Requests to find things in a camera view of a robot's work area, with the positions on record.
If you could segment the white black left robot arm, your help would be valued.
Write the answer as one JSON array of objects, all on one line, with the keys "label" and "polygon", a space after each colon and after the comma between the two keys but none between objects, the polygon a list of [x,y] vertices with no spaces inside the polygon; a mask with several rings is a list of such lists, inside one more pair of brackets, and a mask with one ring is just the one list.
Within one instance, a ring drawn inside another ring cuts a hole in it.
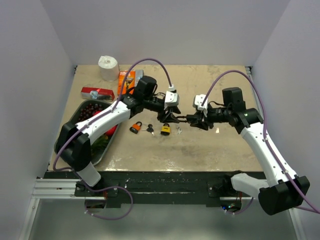
[{"label": "white black left robot arm", "polygon": [[175,117],[180,114],[177,90],[169,87],[161,99],[154,93],[156,88],[154,78],[143,76],[133,91],[120,96],[102,112],[76,124],[67,122],[62,126],[54,152],[86,183],[85,189],[92,196],[99,196],[104,190],[102,177],[91,162],[91,145],[100,136],[144,109],[156,112],[161,123],[178,123]]}]

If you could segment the orange padlock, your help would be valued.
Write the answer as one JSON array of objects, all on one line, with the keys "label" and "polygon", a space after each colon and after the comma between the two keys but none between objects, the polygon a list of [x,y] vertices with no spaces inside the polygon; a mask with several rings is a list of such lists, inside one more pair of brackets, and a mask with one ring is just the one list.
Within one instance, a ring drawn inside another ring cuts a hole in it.
[{"label": "orange padlock", "polygon": [[129,128],[129,131],[134,134],[138,134],[138,132],[141,130],[142,125],[143,123],[141,121],[137,121]]}]

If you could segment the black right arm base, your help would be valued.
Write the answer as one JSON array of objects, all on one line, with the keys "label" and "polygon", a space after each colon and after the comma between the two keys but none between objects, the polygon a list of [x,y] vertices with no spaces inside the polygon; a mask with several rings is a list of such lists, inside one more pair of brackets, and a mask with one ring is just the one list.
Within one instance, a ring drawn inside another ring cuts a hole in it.
[{"label": "black right arm base", "polygon": [[211,179],[207,182],[207,191],[209,197],[223,198],[231,197],[233,200],[220,200],[221,208],[224,211],[235,213],[242,208],[243,194],[234,190],[231,183],[231,177],[236,174],[243,173],[243,171],[227,172],[218,178]]}]

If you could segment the black head key set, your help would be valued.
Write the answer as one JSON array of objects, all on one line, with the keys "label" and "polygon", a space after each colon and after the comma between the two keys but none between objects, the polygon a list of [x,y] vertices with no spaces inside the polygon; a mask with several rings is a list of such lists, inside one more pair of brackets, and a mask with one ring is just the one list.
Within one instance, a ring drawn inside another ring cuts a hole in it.
[{"label": "black head key set", "polygon": [[149,124],[142,124],[145,128],[142,130],[143,132],[148,132],[150,133],[153,137],[155,137],[155,133],[154,133],[154,128],[153,125],[151,123]]}]

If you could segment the yellow padlock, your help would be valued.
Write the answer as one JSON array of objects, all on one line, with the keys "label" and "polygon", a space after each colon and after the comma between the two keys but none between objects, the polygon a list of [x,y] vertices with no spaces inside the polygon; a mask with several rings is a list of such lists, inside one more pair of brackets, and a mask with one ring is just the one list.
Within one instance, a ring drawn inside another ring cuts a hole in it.
[{"label": "yellow padlock", "polygon": [[171,134],[171,127],[168,123],[163,124],[161,131],[160,131],[160,134],[162,136],[169,136]]}]

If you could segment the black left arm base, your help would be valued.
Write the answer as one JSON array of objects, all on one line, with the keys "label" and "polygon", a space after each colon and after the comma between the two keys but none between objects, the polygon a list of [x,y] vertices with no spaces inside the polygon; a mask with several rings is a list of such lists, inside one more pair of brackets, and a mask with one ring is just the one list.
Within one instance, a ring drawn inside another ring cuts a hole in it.
[{"label": "black left arm base", "polygon": [[127,180],[130,178],[128,171],[103,171],[100,179],[92,186],[78,173],[75,175],[78,178],[76,196],[101,198],[85,200],[84,207],[86,210],[116,209],[123,204],[132,207],[133,197],[126,187]]}]

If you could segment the black padlock with keys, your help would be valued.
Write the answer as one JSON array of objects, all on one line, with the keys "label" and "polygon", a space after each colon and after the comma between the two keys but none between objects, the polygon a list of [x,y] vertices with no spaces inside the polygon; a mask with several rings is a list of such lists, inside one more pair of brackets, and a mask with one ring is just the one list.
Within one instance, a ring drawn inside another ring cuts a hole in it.
[{"label": "black padlock with keys", "polygon": [[189,123],[191,120],[187,116],[177,116],[176,119],[178,120],[179,123]]}]

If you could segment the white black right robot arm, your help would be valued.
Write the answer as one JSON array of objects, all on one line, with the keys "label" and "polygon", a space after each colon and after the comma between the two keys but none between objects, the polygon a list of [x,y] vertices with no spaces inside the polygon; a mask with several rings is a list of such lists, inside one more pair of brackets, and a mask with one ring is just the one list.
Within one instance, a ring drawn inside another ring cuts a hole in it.
[{"label": "white black right robot arm", "polygon": [[207,131],[215,123],[229,123],[250,146],[265,175],[265,179],[257,179],[242,171],[232,172],[226,176],[223,192],[230,197],[242,192],[257,199],[270,216],[299,207],[310,182],[306,176],[298,176],[277,149],[270,150],[273,142],[264,133],[264,120],[255,108],[246,108],[242,90],[223,89],[223,105],[216,108],[205,97],[194,97],[196,112],[186,116],[190,126]]}]

